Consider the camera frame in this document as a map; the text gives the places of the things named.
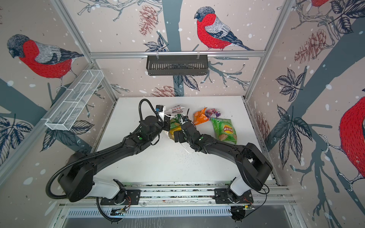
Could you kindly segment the yellow snack packet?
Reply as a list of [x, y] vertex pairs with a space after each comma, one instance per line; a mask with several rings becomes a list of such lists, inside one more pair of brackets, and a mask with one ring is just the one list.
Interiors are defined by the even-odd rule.
[[175, 127], [173, 129], [171, 129], [168, 133], [168, 136], [171, 140], [175, 140], [175, 132], [179, 132], [181, 131], [181, 126]]

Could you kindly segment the white printed paper bag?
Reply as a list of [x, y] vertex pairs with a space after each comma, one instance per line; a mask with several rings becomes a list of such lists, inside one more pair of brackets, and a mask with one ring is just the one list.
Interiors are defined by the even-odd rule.
[[164, 110], [164, 118], [170, 124], [169, 131], [167, 133], [170, 140], [175, 141], [174, 133], [181, 130], [181, 122], [182, 118], [184, 117], [184, 109], [185, 107], [178, 104]]

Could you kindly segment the orange snack packet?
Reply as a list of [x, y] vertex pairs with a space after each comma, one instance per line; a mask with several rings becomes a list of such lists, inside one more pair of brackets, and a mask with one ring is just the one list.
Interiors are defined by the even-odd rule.
[[194, 125], [203, 124], [209, 121], [209, 118], [205, 115], [206, 107], [196, 113], [194, 113]]

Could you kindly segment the purple candy packet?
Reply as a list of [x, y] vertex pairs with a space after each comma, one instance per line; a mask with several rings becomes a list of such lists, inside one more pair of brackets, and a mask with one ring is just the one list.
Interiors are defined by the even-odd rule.
[[205, 116], [208, 119], [219, 118], [221, 116], [221, 112], [215, 108], [207, 109], [207, 110], [205, 110]]

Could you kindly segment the green chips bag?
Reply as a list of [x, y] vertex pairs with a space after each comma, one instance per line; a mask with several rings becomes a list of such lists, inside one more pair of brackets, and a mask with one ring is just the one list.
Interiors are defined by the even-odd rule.
[[212, 118], [216, 139], [222, 142], [237, 143], [237, 134], [231, 119]]

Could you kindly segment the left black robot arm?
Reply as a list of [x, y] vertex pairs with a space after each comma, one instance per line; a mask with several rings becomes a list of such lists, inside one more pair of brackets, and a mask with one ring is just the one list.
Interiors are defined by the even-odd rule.
[[170, 118], [163, 123], [155, 116], [141, 121], [136, 131], [122, 142], [93, 154], [75, 152], [69, 158], [65, 169], [58, 176], [58, 182], [70, 202], [85, 197], [100, 197], [113, 200], [115, 204], [126, 201], [126, 189], [117, 179], [103, 180], [95, 175], [106, 167], [129, 156], [137, 155], [158, 141], [162, 131], [169, 131]]

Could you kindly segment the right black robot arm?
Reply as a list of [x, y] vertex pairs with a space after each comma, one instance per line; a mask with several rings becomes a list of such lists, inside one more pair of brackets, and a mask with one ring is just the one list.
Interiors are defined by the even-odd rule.
[[212, 154], [236, 164], [240, 176], [234, 178], [226, 189], [226, 196], [217, 196], [222, 202], [239, 203], [247, 198], [244, 194], [260, 192], [272, 172], [272, 165], [258, 147], [252, 143], [235, 145], [201, 134], [192, 122], [186, 122], [181, 130], [173, 133], [176, 143], [188, 143], [196, 152]]

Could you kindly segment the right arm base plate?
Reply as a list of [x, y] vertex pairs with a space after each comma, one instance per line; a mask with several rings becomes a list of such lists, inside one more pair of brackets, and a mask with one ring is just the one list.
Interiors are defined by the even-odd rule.
[[214, 195], [212, 197], [216, 204], [253, 204], [253, 197], [251, 190], [246, 191], [241, 196], [235, 194], [229, 188], [214, 189]]

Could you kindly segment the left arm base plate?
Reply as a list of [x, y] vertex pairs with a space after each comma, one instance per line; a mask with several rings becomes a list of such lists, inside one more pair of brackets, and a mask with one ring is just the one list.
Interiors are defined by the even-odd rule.
[[108, 205], [108, 206], [138, 205], [140, 195], [141, 195], [140, 190], [122, 190], [121, 193], [118, 193], [112, 199], [102, 198], [100, 204], [103, 205], [103, 206], [104, 205]]

